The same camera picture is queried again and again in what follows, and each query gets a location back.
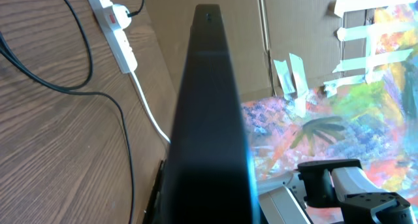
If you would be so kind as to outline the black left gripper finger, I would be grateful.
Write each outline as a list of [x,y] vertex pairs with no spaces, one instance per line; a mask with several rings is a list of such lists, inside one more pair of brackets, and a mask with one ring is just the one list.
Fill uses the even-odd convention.
[[162,224],[161,217],[161,189],[163,185],[163,173],[165,161],[160,161],[157,176],[155,177],[152,192],[148,201],[147,208],[144,211],[142,224]]

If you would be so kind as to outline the Samsung Galaxy smartphone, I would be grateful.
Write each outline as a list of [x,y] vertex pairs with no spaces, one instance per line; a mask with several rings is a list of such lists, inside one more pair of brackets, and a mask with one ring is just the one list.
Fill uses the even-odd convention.
[[221,9],[196,6],[163,176],[163,223],[258,223]]

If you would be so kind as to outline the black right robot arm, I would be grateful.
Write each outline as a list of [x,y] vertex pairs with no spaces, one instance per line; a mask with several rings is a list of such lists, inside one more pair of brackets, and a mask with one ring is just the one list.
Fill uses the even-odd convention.
[[300,163],[257,184],[261,223],[313,224],[307,207],[339,208],[347,224],[417,224],[411,204],[378,188],[358,159]]

